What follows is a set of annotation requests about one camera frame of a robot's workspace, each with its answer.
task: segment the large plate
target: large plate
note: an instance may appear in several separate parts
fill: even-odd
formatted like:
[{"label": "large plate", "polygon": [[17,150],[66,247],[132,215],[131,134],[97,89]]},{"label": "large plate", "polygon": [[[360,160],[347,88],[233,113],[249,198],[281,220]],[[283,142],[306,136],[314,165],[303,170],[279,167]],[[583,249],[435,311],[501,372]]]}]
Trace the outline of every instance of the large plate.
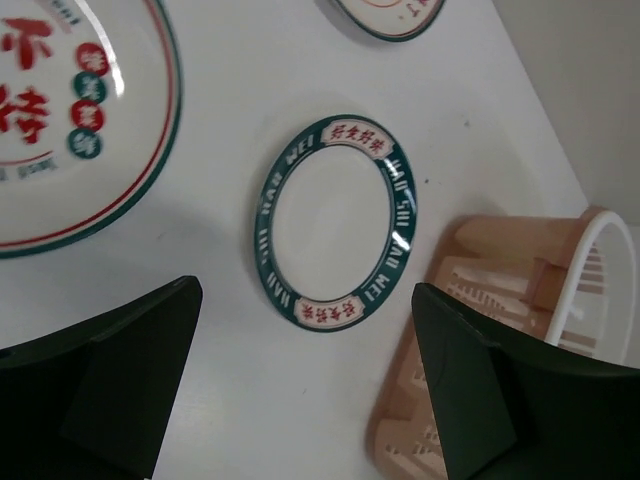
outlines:
[{"label": "large plate", "polygon": [[406,42],[436,19],[444,0],[336,0],[362,29],[389,42]]},{"label": "large plate", "polygon": [[3,0],[0,258],[113,222],[177,129],[181,77],[159,0]]},{"label": "large plate", "polygon": [[397,140],[337,115],[294,138],[272,166],[255,216],[255,261],[282,316],[313,331],[351,327],[389,297],[416,228],[416,193]]}]

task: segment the red chinese characters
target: red chinese characters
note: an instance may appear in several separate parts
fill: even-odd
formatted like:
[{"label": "red chinese characters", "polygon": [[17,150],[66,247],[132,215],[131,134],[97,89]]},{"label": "red chinese characters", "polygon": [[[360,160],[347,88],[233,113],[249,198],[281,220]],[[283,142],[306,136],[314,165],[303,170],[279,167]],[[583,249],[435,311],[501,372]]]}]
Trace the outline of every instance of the red chinese characters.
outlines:
[{"label": "red chinese characters", "polygon": [[371,147],[369,147],[373,153],[378,153],[380,150],[384,148],[384,140],[380,140],[376,138],[373,142],[371,142]]},{"label": "red chinese characters", "polygon": [[311,305],[304,304],[302,307],[302,315],[307,320],[313,318],[313,307]]},{"label": "red chinese characters", "polygon": [[3,52],[16,50],[18,65],[22,70],[30,70],[35,65],[38,53],[45,58],[53,55],[51,47],[43,40],[53,33],[53,29],[44,20],[3,18],[2,22],[14,31],[2,36],[1,49]]},{"label": "red chinese characters", "polygon": [[329,310],[331,311],[331,318],[333,318],[334,320],[340,320],[342,312],[338,310],[338,307],[331,307],[329,308]]},{"label": "red chinese characters", "polygon": [[338,125],[331,132],[331,140],[340,139],[342,135],[344,135],[344,129],[347,128],[346,125]]},{"label": "red chinese characters", "polygon": [[99,77],[109,71],[109,60],[105,51],[95,43],[83,43],[76,50],[76,62],[85,72],[92,72]]},{"label": "red chinese characters", "polygon": [[40,131],[48,126],[45,118],[49,111],[45,105],[49,99],[33,86],[27,87],[13,101],[9,95],[9,87],[0,85],[0,133],[8,132],[11,125],[15,125],[22,131],[24,143],[37,143]]},{"label": "red chinese characters", "polygon": [[372,132],[371,130],[366,130],[364,132],[362,132],[362,134],[360,135],[360,138],[358,139],[358,141],[360,143],[362,143],[363,145],[366,145],[367,143],[369,143],[371,141],[371,139],[375,136],[375,132]]},{"label": "red chinese characters", "polygon": [[407,8],[409,9],[409,11],[411,12],[411,14],[414,17],[417,17],[418,15],[420,15],[420,9],[416,8],[413,3],[417,3],[418,5],[422,5],[423,7],[426,7],[427,4],[429,3],[429,0],[413,0],[413,2],[409,2],[407,3]]},{"label": "red chinese characters", "polygon": [[104,113],[91,100],[79,100],[71,106],[71,120],[78,128],[97,132],[104,125]]},{"label": "red chinese characters", "polygon": [[318,308],[316,310],[316,319],[318,320],[318,323],[327,323],[327,309]]},{"label": "red chinese characters", "polygon": [[353,126],[349,129],[349,131],[347,132],[347,140],[356,139],[356,135],[358,135],[358,133],[360,133],[360,129],[356,126]]},{"label": "red chinese characters", "polygon": [[353,302],[351,302],[351,300],[342,304],[342,312],[347,316],[347,318],[355,315],[356,307],[353,306]]}]

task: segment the plastic basket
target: plastic basket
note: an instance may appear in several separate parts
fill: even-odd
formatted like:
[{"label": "plastic basket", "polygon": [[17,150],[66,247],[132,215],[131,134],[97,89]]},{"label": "plastic basket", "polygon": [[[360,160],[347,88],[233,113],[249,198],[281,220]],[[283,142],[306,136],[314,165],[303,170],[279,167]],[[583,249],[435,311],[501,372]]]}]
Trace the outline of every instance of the plastic basket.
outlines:
[{"label": "plastic basket", "polygon": [[[468,217],[441,238],[427,281],[541,340],[622,363],[636,303],[636,259],[618,215]],[[369,426],[369,453],[390,480],[445,479],[446,468],[409,322]]]}]

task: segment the white plate with green rim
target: white plate with green rim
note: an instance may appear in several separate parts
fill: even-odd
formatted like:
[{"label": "white plate with green rim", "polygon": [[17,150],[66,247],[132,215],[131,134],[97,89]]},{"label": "white plate with green rim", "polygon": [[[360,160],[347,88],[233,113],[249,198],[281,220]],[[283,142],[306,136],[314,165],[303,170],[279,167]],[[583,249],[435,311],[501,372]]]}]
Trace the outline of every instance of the white plate with green rim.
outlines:
[{"label": "white plate with green rim", "polygon": [[391,133],[359,115],[320,120],[290,142],[262,188],[253,236],[262,286],[299,327],[352,327],[398,283],[416,218],[411,167]]},{"label": "white plate with green rim", "polygon": [[154,182],[181,110],[160,0],[3,0],[0,258],[73,243]]},{"label": "white plate with green rim", "polygon": [[336,0],[362,29],[389,42],[406,42],[436,19],[444,0]]}]

